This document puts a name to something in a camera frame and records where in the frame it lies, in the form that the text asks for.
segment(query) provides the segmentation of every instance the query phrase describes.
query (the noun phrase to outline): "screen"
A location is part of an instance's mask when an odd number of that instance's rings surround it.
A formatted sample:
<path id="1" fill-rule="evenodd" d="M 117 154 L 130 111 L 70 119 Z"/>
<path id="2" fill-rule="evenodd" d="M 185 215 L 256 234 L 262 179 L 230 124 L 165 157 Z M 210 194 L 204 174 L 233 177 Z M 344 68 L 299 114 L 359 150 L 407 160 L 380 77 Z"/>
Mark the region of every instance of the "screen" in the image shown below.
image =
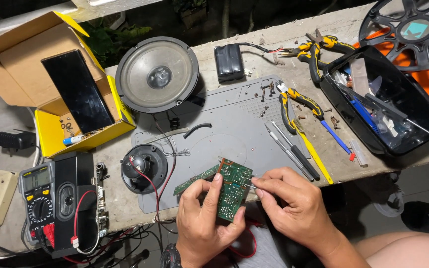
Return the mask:
<path id="1" fill-rule="evenodd" d="M 82 134 L 114 122 L 80 50 L 41 61 Z"/>
<path id="2" fill-rule="evenodd" d="M 49 178 L 49 170 L 47 168 L 33 171 L 31 174 L 24 177 L 24 192 L 49 184 L 50 182 L 51 179 Z"/>

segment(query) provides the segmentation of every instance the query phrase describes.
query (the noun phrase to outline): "battery pack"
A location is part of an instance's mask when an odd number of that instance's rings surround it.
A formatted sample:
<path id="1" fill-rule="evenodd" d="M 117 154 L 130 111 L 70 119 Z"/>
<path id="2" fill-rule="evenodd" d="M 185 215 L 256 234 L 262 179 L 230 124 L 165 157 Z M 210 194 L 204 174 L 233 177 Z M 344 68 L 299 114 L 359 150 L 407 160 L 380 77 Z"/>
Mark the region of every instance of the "battery pack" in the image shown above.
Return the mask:
<path id="1" fill-rule="evenodd" d="M 24 130 L 7 130 L 0 132 L 0 146 L 23 150 L 36 145 L 36 134 Z"/>
<path id="2" fill-rule="evenodd" d="M 243 58 L 238 44 L 215 47 L 214 50 L 218 82 L 232 81 L 244 77 Z"/>

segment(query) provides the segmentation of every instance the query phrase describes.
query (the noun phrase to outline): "gray mat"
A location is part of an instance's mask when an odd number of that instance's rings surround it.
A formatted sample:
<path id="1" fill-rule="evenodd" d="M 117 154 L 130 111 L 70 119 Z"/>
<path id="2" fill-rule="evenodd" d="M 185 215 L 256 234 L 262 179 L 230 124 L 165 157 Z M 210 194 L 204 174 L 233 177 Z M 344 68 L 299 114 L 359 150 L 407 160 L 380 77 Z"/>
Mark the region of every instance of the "gray mat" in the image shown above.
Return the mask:
<path id="1" fill-rule="evenodd" d="M 264 126 L 264 123 L 268 123 L 271 131 L 287 146 L 281 135 L 271 125 L 270 121 L 274 120 L 289 140 L 297 145 L 307 158 L 310 158 L 302 138 L 298 135 L 290 135 L 282 123 L 279 92 L 276 91 L 272 97 L 269 97 L 269 89 L 266 89 L 265 102 L 261 102 L 261 86 L 268 85 L 271 80 L 275 82 L 279 77 L 265 76 L 212 92 L 200 93 L 198 96 L 206 100 L 204 107 L 185 101 L 167 113 L 155 115 L 158 124 L 166 132 L 170 131 L 167 115 L 170 118 L 179 117 L 180 128 L 187 126 L 192 128 L 203 123 L 213 125 L 212 128 L 195 130 L 187 139 L 182 137 L 183 134 L 170 138 L 175 142 L 178 151 L 187 148 L 190 150 L 190 155 L 176 157 L 176 168 L 160 200 L 160 210 L 178 206 L 179 197 L 173 197 L 174 188 L 218 164 L 218 156 L 253 169 L 255 176 L 261 176 L 265 171 L 279 167 L 291 167 L 302 174 L 269 136 Z M 260 116 L 262 111 L 265 111 L 263 117 Z M 133 146 L 143 144 L 152 135 L 161 134 L 156 128 L 152 115 L 139 114 L 138 116 L 140 116 L 137 120 L 139 123 L 131 135 Z M 152 144 L 165 152 L 172 151 L 165 138 Z M 169 171 L 172 164 L 173 158 L 169 157 Z M 156 210 L 155 193 L 138 195 L 138 204 L 144 213 L 154 212 Z"/>

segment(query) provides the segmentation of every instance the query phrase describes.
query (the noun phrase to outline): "wristwatch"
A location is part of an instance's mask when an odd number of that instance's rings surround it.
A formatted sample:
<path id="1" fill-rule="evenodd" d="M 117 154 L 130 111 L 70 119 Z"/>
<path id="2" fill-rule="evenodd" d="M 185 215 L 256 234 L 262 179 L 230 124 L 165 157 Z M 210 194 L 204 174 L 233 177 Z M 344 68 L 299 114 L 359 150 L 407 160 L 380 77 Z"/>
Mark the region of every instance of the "wristwatch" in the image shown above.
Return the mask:
<path id="1" fill-rule="evenodd" d="M 166 246 L 160 257 L 160 268 L 182 268 L 180 253 L 175 246 L 176 244 Z"/>

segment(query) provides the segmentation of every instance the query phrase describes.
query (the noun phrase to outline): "nike slide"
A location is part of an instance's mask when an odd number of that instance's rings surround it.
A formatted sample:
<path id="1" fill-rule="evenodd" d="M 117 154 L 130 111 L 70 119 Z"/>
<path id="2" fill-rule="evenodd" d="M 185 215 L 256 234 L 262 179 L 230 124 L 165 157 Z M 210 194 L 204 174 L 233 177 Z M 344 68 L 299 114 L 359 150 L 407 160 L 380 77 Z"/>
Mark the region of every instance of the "nike slide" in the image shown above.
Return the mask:
<path id="1" fill-rule="evenodd" d="M 408 229 L 429 234 L 429 203 L 420 201 L 405 203 L 401 220 Z"/>

